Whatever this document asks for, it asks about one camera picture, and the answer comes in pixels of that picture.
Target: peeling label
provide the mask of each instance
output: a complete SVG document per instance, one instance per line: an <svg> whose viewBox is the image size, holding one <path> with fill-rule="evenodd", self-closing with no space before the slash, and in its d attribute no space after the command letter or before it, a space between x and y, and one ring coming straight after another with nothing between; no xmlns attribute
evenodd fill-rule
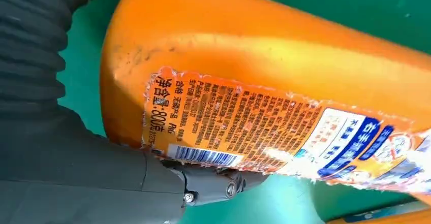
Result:
<svg viewBox="0 0 431 224"><path fill-rule="evenodd" d="M167 67L144 96L143 146L183 162L369 186L424 139L405 118Z"/></svg>

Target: blue label section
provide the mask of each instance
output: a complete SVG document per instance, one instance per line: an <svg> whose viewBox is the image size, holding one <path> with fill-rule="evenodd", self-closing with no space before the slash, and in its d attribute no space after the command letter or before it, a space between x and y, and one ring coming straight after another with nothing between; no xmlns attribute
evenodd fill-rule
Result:
<svg viewBox="0 0 431 224"><path fill-rule="evenodd" d="M361 161L366 161L371 156L373 156L374 153L376 153L376 151L379 150L379 148L383 145L383 143L389 138L393 130L394 130L393 126L386 126L382 130L380 135L377 137L377 139L374 141L374 143L370 146L370 148L368 148L368 150L364 154L362 154L359 157L359 159Z"/></svg>
<svg viewBox="0 0 431 224"><path fill-rule="evenodd" d="M406 178L410 178L413 177L414 175L418 174L419 172L422 171L422 168L420 167L415 167L413 168L413 170L411 170L410 172L404 174L403 176L401 176L401 179L406 179Z"/></svg>
<svg viewBox="0 0 431 224"><path fill-rule="evenodd" d="M347 146L327 165L318 171L323 177L328 177L353 161L368 146L380 129L379 121L367 117L358 132L353 136Z"/></svg>
<svg viewBox="0 0 431 224"><path fill-rule="evenodd" d="M333 180L333 179L337 179L337 178L343 177L344 175L353 172L355 169L356 169L356 166L349 166L346 169L338 172L337 174L334 174L334 175L332 175L330 177L325 178L324 180L328 181L328 180Z"/></svg>

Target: metal screw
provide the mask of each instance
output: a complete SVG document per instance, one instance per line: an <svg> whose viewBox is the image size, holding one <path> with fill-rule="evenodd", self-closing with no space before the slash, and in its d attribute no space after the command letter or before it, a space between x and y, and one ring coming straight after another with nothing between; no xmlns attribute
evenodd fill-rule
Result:
<svg viewBox="0 0 431 224"><path fill-rule="evenodd" d="M185 193L183 199L187 203L191 203L195 200L195 195L193 193Z"/></svg>
<svg viewBox="0 0 431 224"><path fill-rule="evenodd" d="M226 189L226 195L228 198L232 198L236 193L236 184L230 182L228 188Z"/></svg>

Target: detergent bottle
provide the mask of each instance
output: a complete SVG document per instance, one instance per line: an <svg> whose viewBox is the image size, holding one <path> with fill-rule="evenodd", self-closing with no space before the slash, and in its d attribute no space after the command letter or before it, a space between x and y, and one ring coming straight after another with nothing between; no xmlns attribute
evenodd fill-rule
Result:
<svg viewBox="0 0 431 224"><path fill-rule="evenodd" d="M428 193L431 57L270 0L121 0L108 137L203 166Z"/></svg>

